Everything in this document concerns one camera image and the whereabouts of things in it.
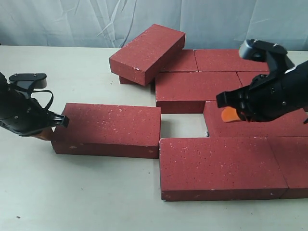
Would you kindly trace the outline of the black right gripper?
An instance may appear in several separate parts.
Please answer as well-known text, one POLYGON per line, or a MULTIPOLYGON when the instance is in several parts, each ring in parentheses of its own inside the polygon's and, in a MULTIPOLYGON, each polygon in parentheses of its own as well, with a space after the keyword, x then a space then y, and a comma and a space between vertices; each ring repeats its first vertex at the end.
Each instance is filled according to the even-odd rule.
POLYGON ((285 73, 258 75, 250 85, 216 96, 223 122, 270 122, 299 110, 294 101, 308 102, 308 63, 285 73))

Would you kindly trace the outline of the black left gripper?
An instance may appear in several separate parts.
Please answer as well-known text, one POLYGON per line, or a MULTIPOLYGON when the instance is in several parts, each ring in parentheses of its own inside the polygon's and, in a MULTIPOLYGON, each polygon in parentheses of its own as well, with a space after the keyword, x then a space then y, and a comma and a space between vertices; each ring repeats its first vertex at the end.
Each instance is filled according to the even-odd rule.
POLYGON ((54 97, 51 96, 46 106, 41 106, 32 93, 50 90, 35 89, 27 91, 9 82, 4 74, 0 75, 0 126, 19 136, 51 141, 52 128, 67 127, 69 118, 49 110, 54 97))

